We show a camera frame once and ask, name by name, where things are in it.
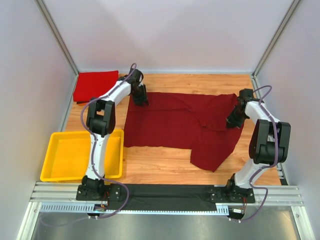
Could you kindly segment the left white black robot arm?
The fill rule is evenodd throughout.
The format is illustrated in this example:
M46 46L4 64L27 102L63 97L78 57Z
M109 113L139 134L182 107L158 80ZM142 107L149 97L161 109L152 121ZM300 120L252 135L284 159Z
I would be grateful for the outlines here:
M81 111L80 120L83 127L90 133L90 157L86 173L81 181L81 187L93 192L101 192L104 186L105 155L107 143L116 126L116 106L126 96L131 96L137 106L148 106L144 75L133 63L129 73L120 77L111 89L99 97L92 98Z

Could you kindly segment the dark red t-shirt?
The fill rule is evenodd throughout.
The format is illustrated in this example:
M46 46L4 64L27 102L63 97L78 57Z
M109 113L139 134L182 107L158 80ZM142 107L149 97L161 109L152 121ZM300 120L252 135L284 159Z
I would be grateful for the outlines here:
M243 130L227 127L236 94L151 92L147 97L144 106L129 100L125 147L189 149L190 162L212 172L233 153Z

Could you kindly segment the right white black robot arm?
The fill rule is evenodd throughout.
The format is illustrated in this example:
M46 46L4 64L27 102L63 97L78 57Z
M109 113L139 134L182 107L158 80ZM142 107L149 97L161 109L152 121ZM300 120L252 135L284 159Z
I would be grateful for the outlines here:
M249 160L227 181L230 192L247 193L266 170L285 162L288 156L291 125L274 117L263 100L254 97L254 92L248 88L240 90L237 105L226 119L229 129L242 127L246 119L255 124Z

